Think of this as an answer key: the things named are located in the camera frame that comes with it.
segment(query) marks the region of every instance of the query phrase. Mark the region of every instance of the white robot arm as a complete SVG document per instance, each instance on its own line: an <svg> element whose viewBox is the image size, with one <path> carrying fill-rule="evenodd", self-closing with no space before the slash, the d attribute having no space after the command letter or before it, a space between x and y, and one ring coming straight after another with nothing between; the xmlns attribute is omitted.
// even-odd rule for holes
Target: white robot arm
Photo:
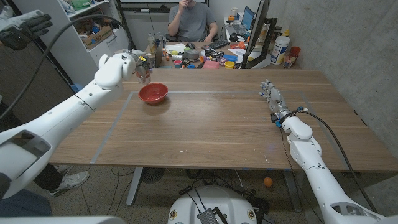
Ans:
<svg viewBox="0 0 398 224"><path fill-rule="evenodd" d="M47 165L58 145L100 106L118 99L144 52L103 55L94 80L37 119L0 133L0 199L9 198Z"/></svg>
<svg viewBox="0 0 398 224"><path fill-rule="evenodd" d="M374 213L351 200L323 162L322 150L312 136L312 128L302 122L285 104L282 94L270 82L262 82L269 108L274 112L273 121L290 133L290 155L306 173L313 193L322 211L325 223L376 223L385 217Z"/></svg>

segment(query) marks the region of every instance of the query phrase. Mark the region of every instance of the white bottle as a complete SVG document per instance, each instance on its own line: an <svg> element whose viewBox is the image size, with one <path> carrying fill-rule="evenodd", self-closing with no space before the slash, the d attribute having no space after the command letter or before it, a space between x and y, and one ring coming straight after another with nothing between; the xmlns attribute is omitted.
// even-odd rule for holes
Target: white bottle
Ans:
<svg viewBox="0 0 398 224"><path fill-rule="evenodd" d="M156 42L155 37L151 33L148 34L148 44L150 52L154 54L156 52Z"/></svg>
<svg viewBox="0 0 398 224"><path fill-rule="evenodd" d="M275 40L274 49L271 53L271 63L274 65L280 65L284 61L285 52L289 45L290 38L280 36Z"/></svg>

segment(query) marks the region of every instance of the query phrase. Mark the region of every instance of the man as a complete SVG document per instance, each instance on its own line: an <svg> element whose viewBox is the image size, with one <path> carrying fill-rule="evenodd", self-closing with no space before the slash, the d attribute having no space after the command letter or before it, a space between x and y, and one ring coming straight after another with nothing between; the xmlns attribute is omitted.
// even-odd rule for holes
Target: man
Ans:
<svg viewBox="0 0 398 224"><path fill-rule="evenodd" d="M212 42L217 34L216 19L206 4L194 0L181 0L178 6L170 9L169 26L171 36L178 35L179 41Z"/></svg>

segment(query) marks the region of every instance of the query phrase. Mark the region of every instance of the cardboard box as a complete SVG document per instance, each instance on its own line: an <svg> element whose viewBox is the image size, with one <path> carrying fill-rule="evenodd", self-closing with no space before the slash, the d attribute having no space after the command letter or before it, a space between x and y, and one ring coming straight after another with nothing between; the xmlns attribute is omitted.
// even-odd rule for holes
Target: cardboard box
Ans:
<svg viewBox="0 0 398 224"><path fill-rule="evenodd" d="M101 30L96 34L91 34L87 39L82 40L87 49L92 49L97 46L101 41L106 39L112 34L110 26L101 27Z"/></svg>

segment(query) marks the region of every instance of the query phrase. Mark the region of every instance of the bottle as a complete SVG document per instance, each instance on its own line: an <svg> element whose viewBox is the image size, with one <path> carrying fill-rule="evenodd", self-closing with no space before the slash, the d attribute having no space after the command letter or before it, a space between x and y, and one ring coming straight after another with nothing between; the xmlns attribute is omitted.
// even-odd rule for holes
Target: bottle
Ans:
<svg viewBox="0 0 398 224"><path fill-rule="evenodd" d="M281 36L290 37L289 36L289 29L286 29L285 32Z"/></svg>
<svg viewBox="0 0 398 224"><path fill-rule="evenodd" d="M148 44L150 52L154 54L156 52L156 42L155 37L151 33L148 34Z"/></svg>
<svg viewBox="0 0 398 224"><path fill-rule="evenodd" d="M271 35L271 42L269 43L269 46L268 46L269 54L272 54L272 50L274 49L274 45L275 45L275 40L278 36L280 36L281 30L282 30L282 28L280 26L275 26L274 32Z"/></svg>
<svg viewBox="0 0 398 224"><path fill-rule="evenodd" d="M261 30L261 33L260 33L259 43L262 43L262 42L264 42L266 40L267 32L268 32L268 25L264 24L262 26L262 30Z"/></svg>
<svg viewBox="0 0 398 224"><path fill-rule="evenodd" d="M277 37L274 45L274 49L271 53L271 63L274 65L280 65L284 61L285 52L289 45L290 38L288 37Z"/></svg>

